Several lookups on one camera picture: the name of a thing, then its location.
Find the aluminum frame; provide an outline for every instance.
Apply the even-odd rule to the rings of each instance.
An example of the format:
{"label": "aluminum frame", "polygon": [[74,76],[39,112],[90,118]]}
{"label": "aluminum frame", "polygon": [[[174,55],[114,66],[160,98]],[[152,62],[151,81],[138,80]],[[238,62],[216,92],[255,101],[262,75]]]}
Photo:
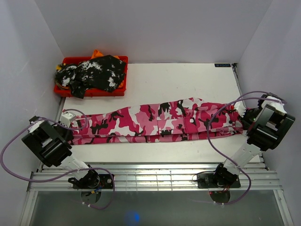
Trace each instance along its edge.
{"label": "aluminum frame", "polygon": [[[238,90],[242,94],[238,75],[232,65],[233,74],[237,82]],[[61,98],[55,120],[59,120],[65,98]],[[285,226],[293,226],[293,221],[289,213],[287,204],[283,196],[282,186],[275,171],[266,170],[262,155],[261,163],[249,163],[245,166],[245,171],[252,179],[251,190],[273,190]],[[215,170],[217,164],[91,164],[92,167],[102,167],[108,169],[115,175],[116,191],[196,191],[209,190],[198,189],[196,182],[191,178],[195,173],[207,170]],[[47,168],[40,163],[37,173],[32,174],[33,179],[47,179],[58,176],[66,172],[60,168]],[[34,206],[39,191],[78,191],[71,188],[65,176],[57,181],[48,183],[30,183],[25,200],[24,210],[20,220],[20,226],[30,224]],[[240,175],[241,188],[232,190],[246,190],[248,180],[246,176]]]}

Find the orange tray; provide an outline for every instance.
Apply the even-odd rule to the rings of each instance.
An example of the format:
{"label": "orange tray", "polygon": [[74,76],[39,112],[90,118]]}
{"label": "orange tray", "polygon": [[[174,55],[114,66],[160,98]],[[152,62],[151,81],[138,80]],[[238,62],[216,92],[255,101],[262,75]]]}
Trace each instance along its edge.
{"label": "orange tray", "polygon": [[[123,86],[120,88],[118,87],[113,92],[109,93],[100,89],[88,89],[85,92],[85,97],[119,97],[124,96],[124,92],[126,91],[126,85],[127,85],[127,63],[128,58],[127,56],[118,56],[120,60],[126,63],[126,66],[124,68],[124,73],[126,74],[123,80]],[[79,64],[82,61],[90,60],[91,57],[66,57],[63,60],[63,64]],[[58,85],[55,85],[55,88],[53,90],[55,93],[59,94],[61,97],[72,97],[71,90],[69,89],[60,89]]]}

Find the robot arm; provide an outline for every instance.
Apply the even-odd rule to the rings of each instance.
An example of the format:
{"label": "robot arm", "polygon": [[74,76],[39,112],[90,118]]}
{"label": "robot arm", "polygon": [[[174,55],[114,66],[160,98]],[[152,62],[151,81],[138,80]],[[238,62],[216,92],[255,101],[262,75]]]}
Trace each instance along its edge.
{"label": "robot arm", "polygon": [[[66,127],[71,125],[75,119],[72,113],[63,113],[60,123]],[[39,117],[34,116],[30,123],[35,123]],[[76,159],[70,151],[72,140],[71,130],[64,129],[56,125],[50,125],[48,121],[38,121],[29,129],[29,133],[22,138],[26,146],[48,167],[60,166],[73,172],[73,178],[68,182],[73,184],[73,188],[111,188],[107,182],[109,175],[99,175],[95,170],[79,171],[79,169],[90,168],[83,161]]]}
{"label": "robot arm", "polygon": [[[262,98],[283,101],[272,93],[263,95]],[[239,168],[243,168],[256,155],[276,148],[295,121],[283,106],[283,103],[259,100],[258,108],[247,110],[241,102],[237,102],[234,108],[240,114],[248,136],[247,141],[231,157],[239,167],[227,159],[217,166],[214,174],[199,174],[198,186],[200,188],[240,187]]]}

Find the pink camouflage pants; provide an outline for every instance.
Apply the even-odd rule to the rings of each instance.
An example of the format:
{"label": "pink camouflage pants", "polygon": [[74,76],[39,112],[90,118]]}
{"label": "pink camouflage pants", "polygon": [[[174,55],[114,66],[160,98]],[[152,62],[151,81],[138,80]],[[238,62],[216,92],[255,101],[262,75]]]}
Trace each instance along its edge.
{"label": "pink camouflage pants", "polygon": [[[87,115],[88,124],[73,131],[73,145],[103,143],[153,143],[206,139],[210,118],[224,104],[189,98],[162,104],[125,107],[106,114]],[[72,128],[85,123],[78,116]],[[237,112],[230,107],[217,115],[210,137],[226,137],[243,130]]]}

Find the white wall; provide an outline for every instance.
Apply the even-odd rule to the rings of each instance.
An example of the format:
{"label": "white wall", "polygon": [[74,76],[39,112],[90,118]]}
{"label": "white wall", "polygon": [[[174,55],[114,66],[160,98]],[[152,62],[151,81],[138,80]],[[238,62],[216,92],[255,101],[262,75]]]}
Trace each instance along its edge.
{"label": "white wall", "polygon": [[266,90],[288,101],[296,122],[282,143],[264,157],[276,169],[294,224],[301,225],[301,4],[273,0],[238,64],[243,92]]}
{"label": "white wall", "polygon": [[[34,116],[54,118],[55,65],[63,55],[34,0],[0,1],[0,147]],[[29,177],[36,157],[18,139],[4,155],[14,172]],[[28,183],[0,169],[0,225],[18,225]]]}
{"label": "white wall", "polygon": [[238,62],[271,0],[36,0],[65,57]]}

